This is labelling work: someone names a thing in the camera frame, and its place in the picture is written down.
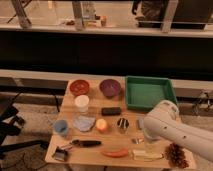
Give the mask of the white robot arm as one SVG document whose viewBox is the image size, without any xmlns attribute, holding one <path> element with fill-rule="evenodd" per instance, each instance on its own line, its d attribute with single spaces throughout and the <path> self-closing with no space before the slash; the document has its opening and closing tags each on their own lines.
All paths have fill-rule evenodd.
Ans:
<svg viewBox="0 0 213 171">
<path fill-rule="evenodd" d="M 178 122 L 178 116 L 176 104 L 160 101 L 143 119 L 145 137 L 165 138 L 213 162 L 213 132 Z"/>
</svg>

